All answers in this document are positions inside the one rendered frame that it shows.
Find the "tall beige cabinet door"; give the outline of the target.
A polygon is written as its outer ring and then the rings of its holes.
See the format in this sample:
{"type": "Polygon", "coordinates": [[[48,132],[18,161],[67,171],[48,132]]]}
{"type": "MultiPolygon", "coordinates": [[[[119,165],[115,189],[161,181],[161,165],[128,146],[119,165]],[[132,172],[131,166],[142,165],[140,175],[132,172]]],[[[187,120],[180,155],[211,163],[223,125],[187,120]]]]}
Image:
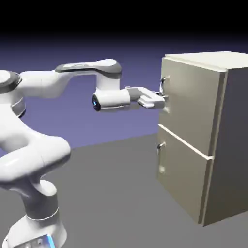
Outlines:
{"type": "Polygon", "coordinates": [[[212,155],[211,138],[226,73],[225,68],[213,65],[162,59],[168,99],[159,123],[206,156],[212,155]]]}

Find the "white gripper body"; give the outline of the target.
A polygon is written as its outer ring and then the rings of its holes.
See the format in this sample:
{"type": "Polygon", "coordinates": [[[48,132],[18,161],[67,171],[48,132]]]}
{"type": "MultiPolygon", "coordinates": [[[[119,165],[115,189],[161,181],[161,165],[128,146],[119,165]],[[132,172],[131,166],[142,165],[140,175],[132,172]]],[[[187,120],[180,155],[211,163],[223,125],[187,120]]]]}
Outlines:
{"type": "Polygon", "coordinates": [[[163,109],[165,100],[150,90],[139,90],[137,103],[146,109],[163,109]]]}

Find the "short beige cabinet door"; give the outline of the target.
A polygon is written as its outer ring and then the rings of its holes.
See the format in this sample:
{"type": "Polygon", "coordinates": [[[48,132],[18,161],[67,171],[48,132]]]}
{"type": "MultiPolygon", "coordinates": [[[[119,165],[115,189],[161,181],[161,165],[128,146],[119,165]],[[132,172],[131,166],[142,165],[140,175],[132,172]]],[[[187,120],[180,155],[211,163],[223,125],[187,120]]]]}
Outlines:
{"type": "Polygon", "coordinates": [[[157,168],[157,178],[176,202],[198,224],[202,223],[209,167],[214,157],[205,155],[162,124],[158,125],[158,144],[165,173],[157,168]]]}

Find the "beige cabinet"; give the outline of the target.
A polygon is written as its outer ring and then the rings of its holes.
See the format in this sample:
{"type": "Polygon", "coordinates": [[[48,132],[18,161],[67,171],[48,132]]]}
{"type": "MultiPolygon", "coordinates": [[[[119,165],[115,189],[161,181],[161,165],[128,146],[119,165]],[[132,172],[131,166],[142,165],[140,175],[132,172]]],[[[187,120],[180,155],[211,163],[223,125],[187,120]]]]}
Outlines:
{"type": "Polygon", "coordinates": [[[227,70],[212,133],[212,160],[203,218],[208,226],[248,211],[248,53],[210,51],[167,54],[227,70]]]}

